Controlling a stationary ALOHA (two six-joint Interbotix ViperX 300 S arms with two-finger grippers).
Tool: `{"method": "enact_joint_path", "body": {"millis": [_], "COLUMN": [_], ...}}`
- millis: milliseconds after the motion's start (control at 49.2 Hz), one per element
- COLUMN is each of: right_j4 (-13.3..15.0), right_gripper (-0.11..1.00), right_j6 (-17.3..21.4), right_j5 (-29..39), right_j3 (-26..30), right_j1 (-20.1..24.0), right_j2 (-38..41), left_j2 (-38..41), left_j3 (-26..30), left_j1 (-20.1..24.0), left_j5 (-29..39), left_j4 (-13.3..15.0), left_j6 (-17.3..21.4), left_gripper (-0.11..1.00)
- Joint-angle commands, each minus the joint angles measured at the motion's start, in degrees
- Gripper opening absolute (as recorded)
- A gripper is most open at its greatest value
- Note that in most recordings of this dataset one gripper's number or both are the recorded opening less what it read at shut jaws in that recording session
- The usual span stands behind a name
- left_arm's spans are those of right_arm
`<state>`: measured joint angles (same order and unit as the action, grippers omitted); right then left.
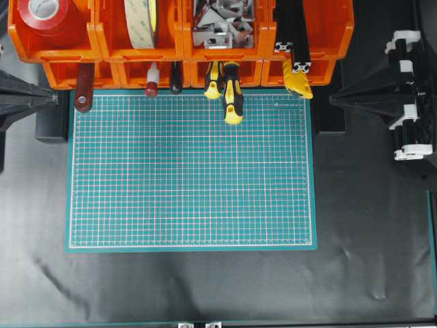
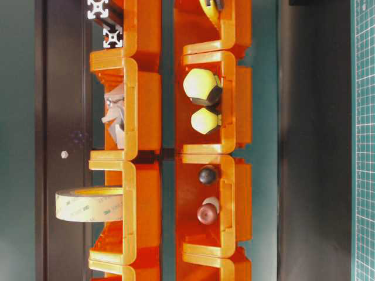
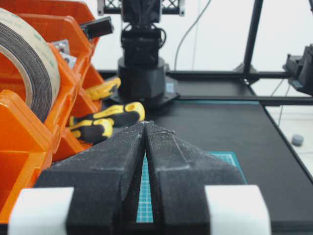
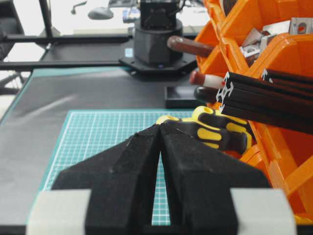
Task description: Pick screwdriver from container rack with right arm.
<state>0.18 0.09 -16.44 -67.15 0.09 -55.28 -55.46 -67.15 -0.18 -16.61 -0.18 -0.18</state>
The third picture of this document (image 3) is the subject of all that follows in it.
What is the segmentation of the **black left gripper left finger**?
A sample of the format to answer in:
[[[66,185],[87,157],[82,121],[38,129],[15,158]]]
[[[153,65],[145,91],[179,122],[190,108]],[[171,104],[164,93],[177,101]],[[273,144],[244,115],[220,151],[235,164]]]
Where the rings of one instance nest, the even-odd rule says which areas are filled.
[[[23,189],[8,222],[10,235],[113,235],[144,154],[144,123],[44,170]]]

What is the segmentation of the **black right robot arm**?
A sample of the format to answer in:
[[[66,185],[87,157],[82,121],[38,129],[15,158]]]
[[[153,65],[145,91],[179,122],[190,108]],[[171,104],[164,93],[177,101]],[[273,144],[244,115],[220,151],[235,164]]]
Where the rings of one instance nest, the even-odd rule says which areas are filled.
[[[166,34],[159,0],[122,1],[120,94],[148,107],[165,94]],[[269,235],[270,216],[256,185],[240,170],[153,122],[144,126],[153,220],[165,235]]]

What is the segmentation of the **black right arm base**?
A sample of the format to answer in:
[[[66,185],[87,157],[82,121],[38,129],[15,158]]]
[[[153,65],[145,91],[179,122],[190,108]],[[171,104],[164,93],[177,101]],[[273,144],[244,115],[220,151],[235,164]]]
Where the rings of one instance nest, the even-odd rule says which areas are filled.
[[[141,102],[145,109],[156,109],[179,97],[178,83],[166,75],[162,58],[153,66],[126,65],[118,60],[120,87],[111,96],[117,103]]]

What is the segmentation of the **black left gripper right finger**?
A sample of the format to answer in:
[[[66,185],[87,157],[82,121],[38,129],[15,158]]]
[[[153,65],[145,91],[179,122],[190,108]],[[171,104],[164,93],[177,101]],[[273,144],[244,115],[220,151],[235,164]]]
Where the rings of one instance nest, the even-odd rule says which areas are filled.
[[[144,125],[154,222],[163,235],[269,235],[270,215],[240,170],[153,122]]]

